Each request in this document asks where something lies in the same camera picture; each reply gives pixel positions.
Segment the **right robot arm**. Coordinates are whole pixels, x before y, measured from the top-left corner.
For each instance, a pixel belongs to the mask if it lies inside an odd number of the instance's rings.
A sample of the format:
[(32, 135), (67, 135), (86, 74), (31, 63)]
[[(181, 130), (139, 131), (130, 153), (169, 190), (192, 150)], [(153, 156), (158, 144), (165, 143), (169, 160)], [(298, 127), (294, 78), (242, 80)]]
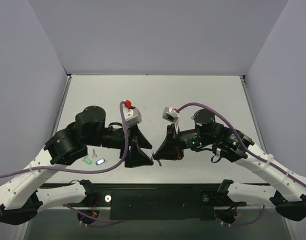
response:
[(212, 152), (212, 163), (226, 159), (267, 182), (267, 185), (253, 185), (225, 179), (216, 192), (219, 203), (263, 205), (297, 222), (306, 217), (306, 177), (277, 162), (250, 137), (216, 122), (215, 114), (207, 109), (198, 110), (192, 117), (194, 128), (184, 131), (178, 126), (176, 109), (165, 108), (162, 117), (171, 124), (166, 128), (163, 143), (152, 155), (154, 160), (181, 160), (186, 149)]

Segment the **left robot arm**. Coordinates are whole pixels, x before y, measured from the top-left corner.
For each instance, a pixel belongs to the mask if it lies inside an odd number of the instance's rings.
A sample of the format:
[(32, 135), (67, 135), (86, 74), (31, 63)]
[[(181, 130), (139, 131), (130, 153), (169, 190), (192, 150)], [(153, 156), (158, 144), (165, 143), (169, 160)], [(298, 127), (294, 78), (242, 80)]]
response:
[(17, 226), (43, 210), (60, 205), (95, 207), (100, 197), (89, 180), (43, 188), (54, 174), (86, 157), (89, 146), (119, 150), (119, 163), (127, 168), (151, 166), (153, 161), (145, 150), (152, 145), (139, 130), (140, 111), (123, 101), (120, 114), (121, 122), (106, 125), (105, 110), (88, 106), (75, 116), (73, 123), (56, 132), (22, 171), (0, 185), (0, 223)]

